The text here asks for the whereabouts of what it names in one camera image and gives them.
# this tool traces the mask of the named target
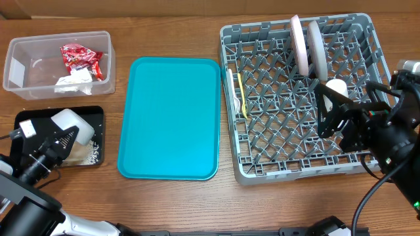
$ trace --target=dish rack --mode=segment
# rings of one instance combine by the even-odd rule
[[[344,80],[350,99],[369,102],[366,81],[390,80],[371,18],[366,14],[302,18],[305,40],[313,20],[324,40],[328,80]],[[240,184],[365,172],[360,156],[368,151],[343,153],[340,132],[331,138],[318,137],[314,88],[320,81],[311,63],[310,75],[299,75],[291,50],[289,20],[234,24],[220,31],[230,146]],[[310,62],[309,49],[306,51]],[[228,69],[233,72],[234,92],[242,104],[241,73],[248,119],[235,114]],[[380,96],[389,103],[386,96]],[[366,164],[372,171],[379,170],[372,156]]]

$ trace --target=blue tray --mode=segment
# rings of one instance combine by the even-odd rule
[[[219,165],[221,71],[208,59],[137,59],[118,170],[126,178],[208,180]]]

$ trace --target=red wrapper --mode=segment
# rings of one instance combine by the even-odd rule
[[[104,80],[104,75],[99,68],[99,60],[103,55],[102,52],[94,52],[77,43],[64,45],[60,50],[68,73],[71,73],[72,70],[79,70],[91,66],[94,76],[99,81]]]

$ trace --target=clear plastic bin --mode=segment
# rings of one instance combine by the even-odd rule
[[[55,85],[69,75],[62,59],[60,47],[68,43],[78,43],[93,51],[103,52],[99,68],[104,74],[103,81],[72,85]],[[92,85],[91,94],[109,94],[116,89],[116,55],[107,31],[64,33],[21,37],[10,42],[6,55],[3,88],[14,92],[26,100],[86,96],[84,92],[55,92],[56,88]]]

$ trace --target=wooden tabletop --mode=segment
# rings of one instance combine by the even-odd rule
[[[65,211],[90,220],[119,222],[135,230],[220,231],[309,226],[335,215],[346,224],[376,182],[369,174],[324,176],[257,186],[235,181],[228,119],[221,100],[220,164],[206,182],[129,180],[118,172],[119,136],[130,65],[141,56],[211,58],[219,61],[219,31],[227,24],[283,20],[292,15],[97,18],[0,21],[0,70],[11,39],[32,35],[106,30],[117,56],[114,94],[25,101],[0,89],[0,135],[24,109],[100,105],[106,114],[105,161],[97,168],[67,168],[44,190]],[[371,14],[390,71],[401,58],[420,58],[420,15]],[[0,153],[9,153],[3,140]],[[156,150],[156,155],[165,155]],[[372,235],[419,235],[415,211],[392,184],[385,184],[362,211],[359,226]]]

